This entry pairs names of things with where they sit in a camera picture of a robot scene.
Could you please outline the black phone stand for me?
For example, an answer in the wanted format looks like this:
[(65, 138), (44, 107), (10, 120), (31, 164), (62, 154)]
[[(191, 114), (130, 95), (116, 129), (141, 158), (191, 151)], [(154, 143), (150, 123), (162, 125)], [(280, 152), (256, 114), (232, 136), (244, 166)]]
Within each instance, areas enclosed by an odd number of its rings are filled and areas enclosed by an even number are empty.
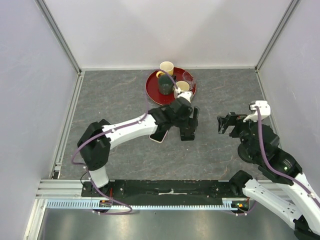
[(192, 117), (188, 118), (187, 125), (185, 127), (180, 127), (180, 140), (183, 142), (186, 141), (194, 141), (195, 140), (195, 131), (198, 127), (198, 116), (199, 116), (199, 108), (195, 106), (193, 108)]

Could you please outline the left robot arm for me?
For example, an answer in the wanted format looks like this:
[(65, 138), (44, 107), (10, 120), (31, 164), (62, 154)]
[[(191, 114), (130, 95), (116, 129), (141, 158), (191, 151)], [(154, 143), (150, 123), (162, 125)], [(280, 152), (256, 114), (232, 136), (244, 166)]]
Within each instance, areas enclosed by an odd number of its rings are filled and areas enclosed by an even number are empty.
[(179, 128), (181, 141), (193, 141), (198, 115), (198, 107), (192, 107), (189, 100), (179, 97), (169, 105), (152, 108), (125, 122), (111, 124), (102, 119), (91, 123), (78, 141), (76, 152), (84, 160), (93, 182), (92, 191), (99, 197), (110, 191), (106, 165), (112, 149), (142, 136), (161, 143), (172, 127)]

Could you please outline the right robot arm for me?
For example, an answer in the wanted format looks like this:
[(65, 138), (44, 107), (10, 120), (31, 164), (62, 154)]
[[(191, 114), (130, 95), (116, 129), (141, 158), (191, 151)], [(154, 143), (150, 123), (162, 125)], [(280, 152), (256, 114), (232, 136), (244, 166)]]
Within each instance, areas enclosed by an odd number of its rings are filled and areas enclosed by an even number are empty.
[(224, 134), (228, 127), (233, 127), (229, 136), (240, 139), (239, 157), (257, 165), (267, 179), (289, 196), (290, 201), (267, 190), (243, 170), (230, 179), (229, 191), (235, 197), (244, 194), (276, 214), (293, 229), (297, 239), (318, 240), (320, 197), (295, 158), (279, 148), (279, 136), (270, 126), (262, 123), (263, 119), (264, 115), (259, 110), (250, 115), (230, 112), (225, 117), (217, 117), (218, 132)]

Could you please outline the cream faceted cup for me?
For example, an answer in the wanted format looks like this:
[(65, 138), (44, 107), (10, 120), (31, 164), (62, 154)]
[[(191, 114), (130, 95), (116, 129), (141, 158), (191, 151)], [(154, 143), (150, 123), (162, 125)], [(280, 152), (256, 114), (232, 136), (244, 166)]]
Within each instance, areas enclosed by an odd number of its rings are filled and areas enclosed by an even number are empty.
[(186, 81), (177, 81), (173, 87), (173, 92), (175, 94), (180, 94), (182, 92), (187, 92), (190, 90), (190, 85)]

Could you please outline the pink case smartphone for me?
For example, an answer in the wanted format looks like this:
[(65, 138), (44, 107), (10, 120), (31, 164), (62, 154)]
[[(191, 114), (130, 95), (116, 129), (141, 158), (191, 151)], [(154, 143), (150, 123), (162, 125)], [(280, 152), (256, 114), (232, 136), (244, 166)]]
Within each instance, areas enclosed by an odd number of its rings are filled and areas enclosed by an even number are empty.
[(168, 134), (168, 130), (162, 131), (162, 132), (156, 132), (154, 134), (149, 135), (149, 139), (156, 143), (161, 144), (166, 138), (167, 134)]

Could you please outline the dark green mug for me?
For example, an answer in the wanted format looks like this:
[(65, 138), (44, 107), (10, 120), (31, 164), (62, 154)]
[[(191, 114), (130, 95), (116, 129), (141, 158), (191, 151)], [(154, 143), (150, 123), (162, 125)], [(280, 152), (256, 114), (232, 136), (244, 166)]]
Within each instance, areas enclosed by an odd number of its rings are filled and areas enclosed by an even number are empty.
[(174, 89), (173, 76), (162, 75), (158, 78), (158, 90), (162, 95), (170, 95)]

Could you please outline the black round suction base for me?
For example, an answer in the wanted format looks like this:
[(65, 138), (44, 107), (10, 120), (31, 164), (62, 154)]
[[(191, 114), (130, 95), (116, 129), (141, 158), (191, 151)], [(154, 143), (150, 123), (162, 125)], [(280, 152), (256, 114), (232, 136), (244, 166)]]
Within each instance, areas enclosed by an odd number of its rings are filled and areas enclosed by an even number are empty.
[(241, 143), (237, 148), (238, 156), (246, 163), (256, 164), (257, 150), (249, 145)]

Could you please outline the clear drinking glass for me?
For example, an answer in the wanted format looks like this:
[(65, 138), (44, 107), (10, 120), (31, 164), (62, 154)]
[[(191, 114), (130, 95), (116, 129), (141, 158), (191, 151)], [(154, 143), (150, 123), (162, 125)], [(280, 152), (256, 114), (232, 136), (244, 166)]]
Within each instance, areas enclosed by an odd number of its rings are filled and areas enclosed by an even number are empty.
[(188, 72), (185, 71), (182, 74), (182, 80), (189, 84), (189, 89), (192, 90), (195, 86), (195, 78)]

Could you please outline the red round tray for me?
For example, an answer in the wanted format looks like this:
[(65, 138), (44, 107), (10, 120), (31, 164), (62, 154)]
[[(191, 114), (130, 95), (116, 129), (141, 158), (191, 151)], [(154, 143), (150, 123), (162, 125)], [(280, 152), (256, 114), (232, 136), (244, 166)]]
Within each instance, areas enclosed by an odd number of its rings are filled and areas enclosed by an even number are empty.
[[(186, 70), (179, 67), (174, 67), (173, 74), (176, 76), (177, 82), (183, 80), (183, 73)], [(146, 80), (145, 89), (149, 98), (158, 105), (168, 105), (175, 100), (174, 93), (163, 95), (159, 92), (157, 71), (153, 71)]]

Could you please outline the yellow mug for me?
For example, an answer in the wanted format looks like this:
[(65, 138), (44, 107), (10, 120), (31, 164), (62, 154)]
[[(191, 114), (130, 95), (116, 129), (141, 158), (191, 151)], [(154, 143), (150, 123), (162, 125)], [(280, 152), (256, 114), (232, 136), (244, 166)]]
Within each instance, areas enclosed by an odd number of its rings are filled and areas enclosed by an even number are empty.
[(174, 74), (174, 64), (170, 61), (163, 61), (159, 65), (160, 71), (156, 73), (156, 77), (159, 78), (162, 75), (165, 75), (164, 71), (170, 76)]

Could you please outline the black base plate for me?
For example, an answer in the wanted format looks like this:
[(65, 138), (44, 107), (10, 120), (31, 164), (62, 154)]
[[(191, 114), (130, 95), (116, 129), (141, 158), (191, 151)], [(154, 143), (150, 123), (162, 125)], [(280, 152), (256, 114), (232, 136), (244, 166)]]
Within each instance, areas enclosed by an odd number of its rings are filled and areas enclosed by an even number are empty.
[(131, 206), (221, 205), (222, 199), (249, 198), (219, 180), (111, 180), (99, 189), (103, 194)]

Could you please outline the right aluminium frame post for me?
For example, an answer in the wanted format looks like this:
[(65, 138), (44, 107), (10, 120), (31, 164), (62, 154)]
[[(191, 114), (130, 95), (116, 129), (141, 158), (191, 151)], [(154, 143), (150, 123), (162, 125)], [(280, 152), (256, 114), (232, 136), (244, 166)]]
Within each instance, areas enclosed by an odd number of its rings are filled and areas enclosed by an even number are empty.
[(275, 44), (277, 43), (279, 37), (281, 36), (284, 28), (286, 27), (287, 23), (289, 22), (291, 16), (293, 15), (294, 11), (296, 10), (297, 6), (299, 5), (300, 0), (291, 0), (289, 5), (287, 6), (284, 14), (282, 15), (279, 23), (277, 24), (273, 34), (271, 35), (270, 40), (268, 41), (266, 47), (264, 48), (257, 64), (254, 67), (256, 73), (260, 71), (263, 64), (265, 63), (267, 57), (273, 50)]

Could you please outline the aluminium frame post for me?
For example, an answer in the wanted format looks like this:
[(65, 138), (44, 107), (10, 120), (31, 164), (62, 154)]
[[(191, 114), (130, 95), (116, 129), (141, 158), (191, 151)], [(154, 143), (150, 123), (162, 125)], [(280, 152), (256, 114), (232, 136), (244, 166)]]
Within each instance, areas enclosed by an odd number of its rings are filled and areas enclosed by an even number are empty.
[(260, 71), (263, 64), (265, 63), (267, 57), (273, 50), (275, 44), (277, 43), (279, 37), (281, 36), (284, 28), (286, 27), (287, 23), (289, 22), (291, 16), (293, 15), (294, 11), (296, 10), (297, 6), (299, 5), (300, 0), (291, 0), (289, 5), (287, 6), (284, 14), (282, 15), (279, 23), (277, 24), (273, 34), (271, 35), (270, 40), (268, 41), (266, 47), (264, 48), (257, 64), (254, 67), (256, 73)]
[(70, 64), (77, 72), (78, 75), (82, 73), (82, 69), (78, 64), (75, 56), (73, 55), (69, 45), (67, 44), (66, 39), (64, 38), (58, 24), (56, 23), (53, 14), (51, 13), (47, 3), (45, 0), (35, 0), (38, 8), (40, 9), (42, 15), (44, 16), (46, 22), (48, 23), (53, 35), (55, 36), (56, 40), (58, 41), (60, 47), (62, 48), (63, 52), (65, 53), (66, 57), (68, 58)]

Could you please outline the left aluminium frame post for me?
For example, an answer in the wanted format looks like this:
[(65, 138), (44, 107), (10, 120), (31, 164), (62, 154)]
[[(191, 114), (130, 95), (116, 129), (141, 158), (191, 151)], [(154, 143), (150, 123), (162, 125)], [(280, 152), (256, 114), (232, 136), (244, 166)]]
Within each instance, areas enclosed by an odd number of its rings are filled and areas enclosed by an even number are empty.
[(77, 72), (78, 75), (82, 73), (82, 69), (78, 64), (75, 56), (73, 55), (69, 45), (67, 44), (66, 39), (64, 38), (58, 24), (56, 23), (53, 14), (51, 13), (47, 3), (45, 0), (35, 0), (38, 8), (40, 9), (42, 15), (44, 16), (46, 22), (48, 23), (53, 35), (55, 36), (56, 40), (58, 41), (60, 47), (62, 48), (63, 52), (65, 53), (66, 57), (68, 58), (70, 64)]

